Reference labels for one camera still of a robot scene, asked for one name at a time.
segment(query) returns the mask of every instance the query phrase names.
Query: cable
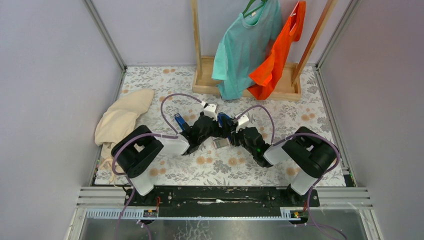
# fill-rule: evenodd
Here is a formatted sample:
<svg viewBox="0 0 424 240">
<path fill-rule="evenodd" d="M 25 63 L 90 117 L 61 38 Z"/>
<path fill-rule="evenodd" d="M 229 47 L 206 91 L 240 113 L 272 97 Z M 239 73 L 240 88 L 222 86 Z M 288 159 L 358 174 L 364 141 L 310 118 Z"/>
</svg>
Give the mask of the cable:
<svg viewBox="0 0 424 240">
<path fill-rule="evenodd" d="M 169 99 L 170 97 L 172 97 L 172 96 L 185 96 L 185 97 L 189 97 L 189 98 L 192 98 L 192 99 L 194 99 L 194 100 L 196 100 L 196 101 L 198 101 L 199 103 L 202 103 L 202 101 L 200 100 L 200 99 L 198 99 L 197 97 L 195 97 L 195 96 L 192 96 L 192 95 L 188 95 L 188 94 L 185 94 L 185 93 L 173 93 L 173 94 L 170 94 L 170 95 L 168 95 L 168 96 L 166 96 L 163 100 L 162 100 L 162 103 L 160 104 L 160 114 L 162 114 L 162 118 L 163 118 L 163 120 L 165 120 L 165 122 L 169 125 L 169 127 L 175 132 L 175 134 L 178 134 L 178 131 L 177 131 L 177 129 L 175 129 L 175 127 L 173 127 L 172 125 L 171 125 L 171 123 L 167 120 L 167 117 L 165 117 L 165 114 L 164 114 L 164 103 L 165 103 L 165 101 L 167 100 L 167 99 Z"/>
<path fill-rule="evenodd" d="M 293 138 L 293 137 L 298 137 L 298 136 L 305 136 L 305 137 L 313 137 L 313 138 L 317 138 L 317 139 L 319 139 L 319 140 L 322 140 L 322 141 L 324 141 L 326 144 L 328 144 L 328 145 L 330 145 L 330 147 L 334 150 L 334 152 L 335 152 L 335 154 L 336 154 L 336 160 L 335 160 L 335 164 L 333 165 L 333 166 L 331 166 L 329 169 L 327 169 L 326 171 L 324 171 L 324 174 L 318 179 L 318 180 L 316 180 L 316 182 L 310 187 L 310 189 L 309 189 L 309 191 L 308 191 L 308 194 L 307 194 L 307 199 L 306 199 L 306 204 L 307 204 L 307 211 L 308 211 L 308 213 L 309 213 L 309 217 L 310 217 L 310 219 L 312 220 L 312 222 L 313 222 L 313 225 L 314 226 L 316 226 L 316 228 L 322 233 L 322 234 L 324 234 L 325 236 L 327 236 L 329 239 L 332 239 L 332 240 L 339 240 L 338 238 L 335 238 L 335 237 L 332 237 L 332 236 L 330 236 L 328 233 L 326 233 L 325 231 L 323 231 L 322 229 L 321 229 L 321 226 L 325 226 L 326 228 L 331 228 L 331 229 L 333 229 L 333 230 L 335 230 L 336 232 L 338 232 L 339 234 L 341 234 L 343 237 L 344 237 L 344 239 L 345 240 L 347 240 L 348 238 L 346 237 L 346 235 L 345 234 L 343 234 L 340 230 L 338 230 L 338 229 L 336 229 L 336 228 L 334 228 L 334 227 L 332 227 L 332 226 L 327 226 L 327 225 L 323 225 L 323 224 L 319 224 L 319 223 L 317 223 L 316 221 L 315 221 L 315 219 L 314 219 L 314 217 L 312 217 L 312 214 L 311 214 L 311 206 L 310 206 L 310 201 L 311 201 L 311 195 L 312 195 L 312 190 L 314 189 L 314 187 L 315 187 L 315 185 L 317 185 L 317 183 L 323 178 L 323 176 L 325 175 L 325 174 L 327 174 L 328 172 L 330 172 L 330 171 L 332 171 L 333 169 L 335 169 L 336 168 L 336 166 L 340 163 L 340 152 L 339 152 L 339 150 L 337 150 L 337 147 L 332 143 L 332 142 L 330 142 L 329 140 L 327 140 L 326 138 L 324 138 L 324 137 L 322 137 L 322 136 L 320 136 L 320 135 L 318 135 L 318 134 L 314 134 L 314 133 L 295 133 L 295 134 L 292 134 L 292 135 L 290 135 L 290 136 L 287 136 L 287 137 L 285 137 L 285 138 L 283 138 L 283 139 L 281 139 L 280 141 L 278 141 L 278 142 L 276 142 L 276 143 L 274 143 L 273 144 L 273 146 L 277 146 L 277 145 L 279 145 L 279 144 L 281 144 L 281 143 L 283 143 L 283 142 L 285 142 L 285 141 L 287 141 L 287 140 L 289 140 L 289 139 L 291 139 L 291 138 Z"/>
<path fill-rule="evenodd" d="M 276 133 L 276 126 L 274 125 L 274 120 L 273 120 L 273 117 L 271 116 L 271 113 L 264 106 L 262 105 L 251 106 L 248 109 L 246 109 L 244 112 L 242 112 L 240 115 L 238 115 L 238 117 L 236 117 L 235 120 L 236 121 L 239 120 L 245 113 L 249 112 L 253 108 L 261 108 L 265 110 L 266 114 L 268 114 L 269 120 L 271 120 L 271 125 L 272 125 L 272 137 L 271 137 L 271 145 L 272 145 L 274 142 L 274 135 Z"/>
<path fill-rule="evenodd" d="M 128 180 L 129 183 L 131 183 L 130 179 L 128 178 L 128 176 L 125 176 L 126 179 Z M 114 239 L 117 239 L 118 236 L 118 227 L 119 227 L 119 223 L 121 221 L 122 216 L 124 215 L 125 209 L 127 209 L 128 205 L 130 205 L 131 200 L 134 197 L 134 193 L 136 192 L 136 188 L 133 186 L 133 184 L 131 183 L 132 186 L 132 192 L 131 195 L 129 196 L 128 200 L 126 201 L 125 205 L 123 206 L 122 211 L 119 213 L 119 217 L 118 217 L 118 222 L 116 223 L 116 227 L 115 227 L 115 234 L 114 234 Z"/>
<path fill-rule="evenodd" d="M 125 187 L 124 187 L 124 186 L 122 186 L 122 189 L 123 189 L 123 191 L 124 191 L 126 194 L 128 194 L 128 193 L 127 193 L 127 190 L 125 189 Z"/>
<path fill-rule="evenodd" d="M 159 212 L 158 212 L 159 204 L 161 204 L 161 197 L 157 196 L 156 197 L 156 216 L 159 216 Z"/>
<path fill-rule="evenodd" d="M 128 147 L 129 145 L 133 144 L 135 141 L 137 141 L 138 139 L 144 138 L 144 137 L 148 137 L 148 136 L 153 136 L 153 137 L 161 137 L 161 138 L 166 138 L 166 139 L 177 139 L 178 136 L 170 136 L 170 135 L 162 135 L 159 133 L 143 133 L 140 135 L 137 135 L 133 138 L 131 138 L 129 141 L 127 141 L 124 145 L 122 145 L 118 152 L 116 152 L 115 156 L 113 156 L 113 162 L 112 162 L 112 172 L 116 175 L 125 175 L 125 173 L 121 173 L 121 172 L 117 172 L 117 170 L 115 169 L 115 164 L 117 162 L 118 157 L 121 155 L 121 153 L 124 151 L 124 149 L 126 147 Z M 131 182 L 131 180 L 128 178 L 127 175 L 125 175 L 126 180 L 128 181 L 128 183 L 131 185 L 132 187 L 132 192 L 131 195 L 129 196 L 128 200 L 126 201 L 126 204 L 123 206 L 122 211 L 119 214 L 118 217 L 118 222 L 116 223 L 116 228 L 115 228 L 115 235 L 114 235 L 114 239 L 117 239 L 117 234 L 118 234 L 118 227 L 119 227 L 119 223 L 121 221 L 122 216 L 124 215 L 125 209 L 128 207 L 128 205 L 130 204 L 131 200 L 134 197 L 134 193 L 136 192 L 136 188 L 134 187 L 133 183 Z"/>
<path fill-rule="evenodd" d="M 150 231 L 149 226 L 141 221 L 137 221 L 137 224 L 140 224 L 142 227 L 146 227 L 148 233 L 148 240 L 152 240 L 152 231 Z"/>
<path fill-rule="evenodd" d="M 333 231 L 339 233 L 340 235 L 342 235 L 344 237 L 344 239 L 348 239 L 348 236 L 346 236 L 346 234 L 344 234 L 343 232 L 341 232 L 337 228 L 335 228 L 333 226 L 330 226 L 330 225 L 325 225 L 325 224 L 320 224 L 320 223 L 317 223 L 317 224 L 314 224 L 314 223 L 305 223 L 305 224 L 295 224 L 295 226 L 297 228 L 299 228 L 299 227 L 309 227 L 309 226 L 317 227 L 317 228 L 325 228 L 325 229 L 333 230 Z M 281 225 L 280 227 L 283 227 L 283 228 L 293 228 L 293 225 Z"/>
</svg>

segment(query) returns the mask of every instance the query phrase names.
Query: gray wall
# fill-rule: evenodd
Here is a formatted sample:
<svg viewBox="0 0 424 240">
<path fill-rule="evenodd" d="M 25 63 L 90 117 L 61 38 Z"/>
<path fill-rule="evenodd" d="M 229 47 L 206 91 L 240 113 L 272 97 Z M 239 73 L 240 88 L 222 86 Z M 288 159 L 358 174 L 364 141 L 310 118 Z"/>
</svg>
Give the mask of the gray wall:
<svg viewBox="0 0 424 240">
<path fill-rule="evenodd" d="M 362 1 L 322 69 L 386 240 L 424 239 L 424 1 Z"/>
<path fill-rule="evenodd" d="M 247 0 L 197 0 L 201 53 L 214 56 L 218 43 Z M 279 0 L 284 21 L 297 0 Z M 195 64 L 190 0 L 94 0 L 116 48 L 128 65 Z M 289 62 L 299 62 L 327 0 L 306 0 L 302 38 L 293 43 Z M 309 62 L 316 63 L 350 0 L 339 0 Z"/>
<path fill-rule="evenodd" d="M 63 239 L 120 70 L 81 0 L 0 2 L 0 239 Z"/>
</svg>

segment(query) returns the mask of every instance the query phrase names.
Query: black mounting plate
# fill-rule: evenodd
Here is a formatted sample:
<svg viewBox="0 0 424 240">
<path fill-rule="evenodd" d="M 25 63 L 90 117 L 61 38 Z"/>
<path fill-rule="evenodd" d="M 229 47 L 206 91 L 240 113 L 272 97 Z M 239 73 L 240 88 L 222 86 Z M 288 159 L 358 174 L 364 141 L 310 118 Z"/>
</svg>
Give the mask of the black mounting plate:
<svg viewBox="0 0 424 240">
<path fill-rule="evenodd" d="M 293 191 L 285 187 L 155 186 L 145 196 L 136 192 L 129 206 L 155 208 L 156 197 L 160 217 L 280 217 L 281 207 L 303 208 L 306 200 L 302 196 L 293 202 Z M 309 204 L 320 206 L 316 190 Z"/>
</svg>

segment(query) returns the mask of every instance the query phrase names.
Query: beige cloth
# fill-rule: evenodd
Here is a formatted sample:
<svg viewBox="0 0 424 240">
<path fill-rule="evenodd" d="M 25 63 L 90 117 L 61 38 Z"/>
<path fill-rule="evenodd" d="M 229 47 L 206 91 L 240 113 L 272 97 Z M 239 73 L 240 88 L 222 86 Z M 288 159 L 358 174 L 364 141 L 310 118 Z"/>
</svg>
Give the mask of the beige cloth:
<svg viewBox="0 0 424 240">
<path fill-rule="evenodd" d="M 142 89 L 119 98 L 103 114 L 94 132 L 94 142 L 101 148 L 102 163 L 99 168 L 112 167 L 112 149 L 117 143 L 128 136 L 136 126 L 137 118 L 147 112 L 152 103 L 155 91 Z M 116 165 L 118 172 L 122 168 Z"/>
</svg>

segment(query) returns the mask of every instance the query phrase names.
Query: wooden rack base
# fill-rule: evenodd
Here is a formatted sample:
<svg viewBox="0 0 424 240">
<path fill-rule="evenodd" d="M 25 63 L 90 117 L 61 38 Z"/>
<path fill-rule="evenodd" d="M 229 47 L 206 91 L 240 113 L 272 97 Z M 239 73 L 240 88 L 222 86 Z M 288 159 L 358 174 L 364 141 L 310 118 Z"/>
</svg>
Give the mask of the wooden rack base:
<svg viewBox="0 0 424 240">
<path fill-rule="evenodd" d="M 268 97 L 269 100 L 286 100 L 286 101 L 299 101 L 302 97 L 301 84 L 299 76 L 292 86 L 291 79 L 297 63 L 287 62 L 282 72 L 282 77 L 278 81 L 275 90 Z M 217 87 L 221 81 L 215 81 L 211 78 L 212 70 L 214 68 L 213 56 L 201 57 L 201 70 L 196 69 L 193 81 L 193 92 L 201 94 L 216 94 L 220 95 L 220 90 Z M 248 91 L 243 91 L 243 97 L 253 97 Z"/>
</svg>

